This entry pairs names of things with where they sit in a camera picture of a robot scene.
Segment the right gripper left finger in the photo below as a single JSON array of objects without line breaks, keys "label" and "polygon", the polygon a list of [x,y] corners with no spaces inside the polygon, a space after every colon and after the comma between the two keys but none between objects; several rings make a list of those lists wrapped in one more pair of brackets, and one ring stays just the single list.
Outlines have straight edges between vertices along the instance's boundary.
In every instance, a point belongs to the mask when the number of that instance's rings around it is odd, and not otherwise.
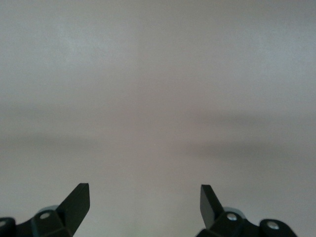
[{"label": "right gripper left finger", "polygon": [[89,184],[80,183],[59,205],[41,209],[24,223],[1,217],[2,237],[72,237],[89,211]]}]

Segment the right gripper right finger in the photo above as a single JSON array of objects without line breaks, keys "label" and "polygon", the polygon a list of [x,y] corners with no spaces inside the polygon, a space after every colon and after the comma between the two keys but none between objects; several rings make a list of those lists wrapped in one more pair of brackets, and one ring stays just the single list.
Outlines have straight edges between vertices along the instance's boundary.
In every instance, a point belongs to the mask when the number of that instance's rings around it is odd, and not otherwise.
[{"label": "right gripper right finger", "polygon": [[263,219],[259,225],[247,220],[235,208],[224,208],[210,185],[201,185],[200,212],[205,224],[198,237],[295,237],[294,231],[284,222]]}]

